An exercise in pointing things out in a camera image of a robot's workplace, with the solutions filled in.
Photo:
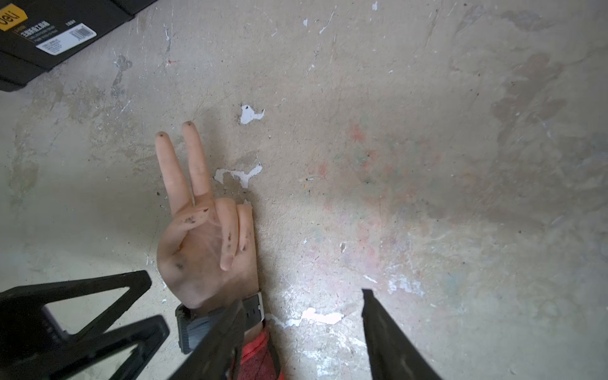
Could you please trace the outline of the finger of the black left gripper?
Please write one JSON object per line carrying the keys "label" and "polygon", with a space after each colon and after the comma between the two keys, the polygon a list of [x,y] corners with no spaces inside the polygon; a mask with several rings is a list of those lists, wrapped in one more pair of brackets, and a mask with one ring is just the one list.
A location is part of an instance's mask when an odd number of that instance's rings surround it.
{"label": "finger of the black left gripper", "polygon": [[150,287],[150,276],[147,271],[142,270],[85,280],[11,288],[1,294],[1,323],[5,326],[19,326],[27,321],[40,323],[49,316],[43,311],[49,303],[126,288],[126,293],[81,330],[83,333],[103,333]]}
{"label": "finger of the black left gripper", "polygon": [[136,379],[169,336],[165,319],[153,316],[100,336],[60,345],[1,369],[2,379],[68,379],[130,349],[112,379]]}

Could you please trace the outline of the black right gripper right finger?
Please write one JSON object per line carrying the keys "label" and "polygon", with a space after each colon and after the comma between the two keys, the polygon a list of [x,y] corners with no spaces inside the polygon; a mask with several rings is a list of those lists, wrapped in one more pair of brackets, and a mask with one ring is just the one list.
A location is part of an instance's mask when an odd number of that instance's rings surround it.
{"label": "black right gripper right finger", "polygon": [[441,380],[373,291],[364,289],[363,297],[362,319],[373,380]]}

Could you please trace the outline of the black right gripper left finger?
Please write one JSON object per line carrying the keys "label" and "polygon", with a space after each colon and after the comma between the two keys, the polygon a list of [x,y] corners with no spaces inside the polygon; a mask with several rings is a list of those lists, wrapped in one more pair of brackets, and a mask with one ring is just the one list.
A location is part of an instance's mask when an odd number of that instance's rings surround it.
{"label": "black right gripper left finger", "polygon": [[237,379],[244,335],[244,307],[234,301],[170,379]]}

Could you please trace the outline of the black wrist watch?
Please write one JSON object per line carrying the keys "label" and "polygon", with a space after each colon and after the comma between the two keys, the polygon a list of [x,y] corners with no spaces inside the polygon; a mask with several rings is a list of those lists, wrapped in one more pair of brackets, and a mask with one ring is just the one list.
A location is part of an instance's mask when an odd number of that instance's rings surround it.
{"label": "black wrist watch", "polygon": [[[260,292],[242,300],[245,311],[245,331],[249,331],[265,319],[264,303]],[[176,309],[179,347],[188,355],[211,332],[212,328],[223,319],[224,308],[212,310],[206,315],[196,316],[184,305]]]}

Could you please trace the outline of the red black plaid sleeve forearm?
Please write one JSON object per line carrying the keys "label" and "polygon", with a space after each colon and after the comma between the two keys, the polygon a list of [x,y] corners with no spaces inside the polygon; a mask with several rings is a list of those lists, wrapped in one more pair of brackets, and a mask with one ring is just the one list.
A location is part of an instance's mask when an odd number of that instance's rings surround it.
{"label": "red black plaid sleeve forearm", "polygon": [[285,380],[280,358],[267,327],[243,348],[237,380]]}

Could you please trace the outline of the mannequin hand peace sign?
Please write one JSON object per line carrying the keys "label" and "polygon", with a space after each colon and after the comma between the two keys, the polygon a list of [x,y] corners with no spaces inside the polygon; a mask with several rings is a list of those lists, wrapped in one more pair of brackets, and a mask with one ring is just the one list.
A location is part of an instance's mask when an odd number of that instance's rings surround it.
{"label": "mannequin hand peace sign", "polygon": [[216,198],[200,135],[182,126],[188,172],[180,167],[169,136],[155,144],[172,221],[158,244],[161,278],[180,303],[200,314],[247,299],[260,290],[253,209]]}

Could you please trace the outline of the black plastic toolbox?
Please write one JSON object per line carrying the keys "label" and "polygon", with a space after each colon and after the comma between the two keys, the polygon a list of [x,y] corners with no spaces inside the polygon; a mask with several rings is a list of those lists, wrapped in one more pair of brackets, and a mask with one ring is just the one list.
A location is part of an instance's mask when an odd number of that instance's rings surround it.
{"label": "black plastic toolbox", "polygon": [[154,3],[155,0],[2,1],[1,91],[24,88]]}

